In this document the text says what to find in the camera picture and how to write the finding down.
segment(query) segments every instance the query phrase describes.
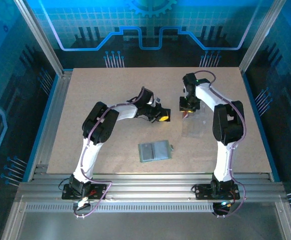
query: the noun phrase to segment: robotic arm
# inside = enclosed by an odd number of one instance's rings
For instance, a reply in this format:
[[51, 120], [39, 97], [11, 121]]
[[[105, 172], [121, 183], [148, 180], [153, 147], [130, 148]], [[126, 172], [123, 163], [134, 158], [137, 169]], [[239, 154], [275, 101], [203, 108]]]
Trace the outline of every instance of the robotic arm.
[[83, 147], [77, 167], [69, 178], [71, 190], [82, 198], [89, 195], [91, 191], [89, 179], [93, 178], [98, 153], [109, 139], [117, 121], [144, 115], [151, 123], [169, 122], [170, 112], [170, 109], [162, 108], [160, 99], [144, 87], [138, 97], [133, 97], [126, 103], [108, 106], [103, 102], [97, 102], [82, 125]]
[[[201, 101], [213, 111], [212, 133], [217, 141], [217, 159], [211, 181], [211, 196], [213, 199], [222, 199], [238, 188], [232, 180], [231, 160], [236, 150], [233, 146], [242, 137], [244, 131], [240, 117], [225, 100], [231, 102], [242, 116], [244, 116], [243, 105], [240, 101], [231, 101], [222, 96], [210, 87], [207, 79], [197, 79], [194, 73], [186, 74], [183, 77], [183, 84], [184, 97], [180, 97], [179, 101], [181, 112], [199, 110]], [[212, 92], [211, 88], [222, 99]]]

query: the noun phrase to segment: purple cable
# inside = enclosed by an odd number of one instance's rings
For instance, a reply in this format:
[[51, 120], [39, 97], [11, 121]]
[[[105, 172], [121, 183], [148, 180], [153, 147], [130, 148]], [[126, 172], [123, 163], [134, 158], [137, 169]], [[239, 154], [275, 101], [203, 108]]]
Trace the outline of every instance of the purple cable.
[[238, 114], [238, 116], [239, 116], [239, 118], [240, 118], [240, 120], [241, 120], [241, 122], [242, 122], [242, 125], [243, 125], [243, 135], [242, 135], [242, 137], [241, 137], [238, 141], [236, 141], [236, 142], [233, 144], [233, 146], [232, 146], [231, 149], [230, 149], [230, 156], [229, 156], [229, 166], [230, 166], [229, 174], [230, 174], [231, 179], [232, 179], [235, 183], [237, 183], [237, 184], [239, 184], [239, 185], [242, 186], [242, 188], [243, 188], [243, 199], [242, 199], [242, 201], [240, 202], [239, 206], [238, 206], [238, 207], [237, 207], [233, 212], [230, 212], [230, 213], [227, 214], [227, 215], [223, 215], [224, 218], [227, 218], [227, 217], [231, 216], [232, 214], [236, 213], [236, 212], [237, 212], [237, 211], [242, 207], [242, 205], [244, 204], [245, 199], [246, 199], [246, 187], [245, 187], [245, 185], [243, 185], [241, 182], [239, 182], [238, 180], [236, 180], [236, 179], [234, 178], [233, 174], [232, 174], [232, 159], [233, 159], [233, 149], [235, 149], [235, 148], [238, 146], [238, 144], [239, 144], [241, 141], [243, 141], [243, 139], [245, 139], [245, 137], [246, 137], [246, 135], [247, 135], [247, 126], [246, 126], [246, 122], [245, 122], [244, 117], [242, 116], [241, 112], [236, 108], [236, 106], [233, 105], [232, 102], [230, 102], [230, 101], [228, 101], [227, 99], [223, 98], [221, 95], [219, 95], [216, 91], [213, 90], [213, 88], [212, 88], [212, 84], [213, 84], [213, 83], [216, 81], [216, 79], [217, 79], [216, 75], [215, 75], [213, 72], [209, 71], [209, 70], [199, 70], [199, 71], [194, 72], [194, 74], [202, 73], [202, 72], [209, 73], [209, 74], [211, 74], [211, 75], [214, 77], [214, 79], [213, 79], [213, 80], [210, 82], [210, 84], [209, 84], [209, 89], [210, 89], [210, 91], [211, 91], [214, 95], [216, 95], [219, 99], [221, 99], [222, 101], [225, 101], [227, 104], [229, 104], [229, 105], [234, 109], [234, 111]]
[[112, 181], [95, 181], [95, 180], [92, 180], [91, 178], [89, 178], [85, 171], [82, 169], [83, 167], [83, 159], [84, 159], [84, 155], [86, 153], [86, 150], [88, 149], [88, 145], [90, 144], [90, 137], [92, 135], [92, 133], [96, 130], [97, 126], [101, 123], [101, 121], [105, 118], [106, 114], [111, 110], [111, 109], [114, 109], [115, 107], [119, 107], [119, 106], [127, 106], [127, 105], [131, 105], [131, 104], [135, 104], [137, 101], [139, 101], [141, 99], [141, 97], [143, 96], [145, 92], [145, 87], [143, 86], [142, 87], [142, 90], [141, 90], [141, 93], [140, 93], [140, 96], [134, 100], [133, 102], [129, 102], [129, 103], [119, 103], [119, 104], [116, 104], [116, 105], [113, 105], [113, 106], [110, 106], [107, 110], [104, 111], [104, 113], [101, 115], [101, 117], [99, 118], [99, 120], [96, 122], [96, 124], [93, 126], [93, 128], [91, 129], [91, 131], [89, 132], [88, 134], [88, 141], [87, 141], [87, 146], [84, 148], [83, 150], [83, 153], [82, 153], [82, 157], [81, 157], [81, 160], [80, 160], [80, 167], [81, 167], [81, 173], [82, 175], [88, 179], [90, 182], [94, 183], [94, 184], [104, 184], [104, 183], [109, 183], [109, 186], [106, 188], [106, 190], [104, 191], [103, 195], [101, 196], [100, 200], [97, 202], [97, 204], [94, 206], [94, 208], [86, 213], [86, 214], [82, 214], [82, 215], [78, 215], [75, 211], [73, 212], [73, 214], [77, 217], [77, 218], [85, 218], [85, 217], [88, 217], [89, 215], [91, 215], [93, 212], [96, 211], [97, 207], [100, 205], [101, 203], [101, 200], [105, 197], [105, 195], [107, 194], [107, 192], [109, 191], [110, 187], [112, 186]]

